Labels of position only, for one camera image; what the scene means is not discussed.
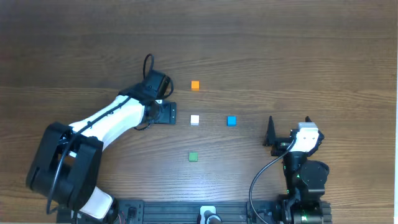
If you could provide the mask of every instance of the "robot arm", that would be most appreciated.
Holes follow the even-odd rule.
[[[167,75],[152,69],[153,58],[145,75],[146,60],[144,80],[120,91],[110,105],[82,121],[69,126],[56,122],[45,130],[26,185],[47,196],[47,213],[51,213],[54,200],[102,222],[116,219],[117,203],[96,187],[103,150],[123,132],[142,123],[149,127],[175,124],[176,120],[177,105],[164,100],[173,92],[173,83]],[[165,95],[169,83],[171,91]],[[72,164],[64,162],[67,157]]]

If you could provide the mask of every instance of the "small block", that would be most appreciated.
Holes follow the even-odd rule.
[[[191,125],[199,125],[199,115],[191,115]]]
[[[197,152],[190,152],[189,153],[189,161],[190,162],[198,162],[198,153]]]
[[[229,127],[236,126],[236,117],[235,116],[228,116],[226,118],[226,125]]]
[[[191,89],[198,91],[199,90],[199,81],[192,81],[191,82]]]

